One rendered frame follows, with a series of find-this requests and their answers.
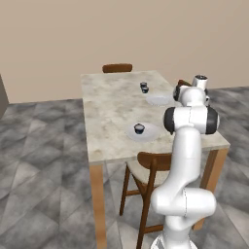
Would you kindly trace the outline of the white plate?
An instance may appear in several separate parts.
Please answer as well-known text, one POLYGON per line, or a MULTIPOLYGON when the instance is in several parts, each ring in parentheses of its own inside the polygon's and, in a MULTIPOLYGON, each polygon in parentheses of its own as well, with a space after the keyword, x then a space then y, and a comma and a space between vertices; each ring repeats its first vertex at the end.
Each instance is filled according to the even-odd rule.
POLYGON ((160 128, 154 124, 149 123, 138 123, 145 126, 145 130, 142 134, 137 134, 134 131, 134 126, 136 124, 130 124, 126 130, 125 134, 135 142, 151 142, 156 140, 160 136, 160 128))
POLYGON ((165 95, 149 95, 146 101, 153 106, 166 106, 170 102, 170 97, 165 95))

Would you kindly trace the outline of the marble top wooden table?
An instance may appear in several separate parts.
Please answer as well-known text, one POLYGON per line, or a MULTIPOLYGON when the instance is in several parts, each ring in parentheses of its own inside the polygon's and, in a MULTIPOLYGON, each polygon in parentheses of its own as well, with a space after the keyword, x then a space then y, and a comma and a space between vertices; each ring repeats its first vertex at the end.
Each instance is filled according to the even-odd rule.
MULTIPOLYGON (((97 247, 106 245, 105 209, 102 183, 102 166, 106 162, 136 160, 139 152, 170 154, 174 136, 163 125, 168 108, 179 107, 174 100, 172 87, 158 72, 129 72, 87 74, 82 78, 82 91, 89 157, 92 205, 95 219, 97 247), (147 83, 148 93, 143 93, 140 83, 147 83), (149 95, 170 97, 166 106, 153 106, 146 101, 149 95), (135 142, 126 134, 129 125, 149 123, 160 128, 160 136, 151 142, 135 142)), ((190 183, 190 188, 215 191, 229 142, 217 131, 201 136, 200 175, 190 183)), ((203 219, 192 225, 201 228, 203 219)))

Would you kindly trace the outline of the grey cabinet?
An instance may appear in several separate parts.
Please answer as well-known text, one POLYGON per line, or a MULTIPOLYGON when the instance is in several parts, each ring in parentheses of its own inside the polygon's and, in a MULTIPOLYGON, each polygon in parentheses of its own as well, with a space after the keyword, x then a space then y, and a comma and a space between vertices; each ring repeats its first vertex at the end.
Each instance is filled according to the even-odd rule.
POLYGON ((5 114, 8 106, 9 106, 9 98, 8 98, 2 77, 0 75, 0 119, 5 114))

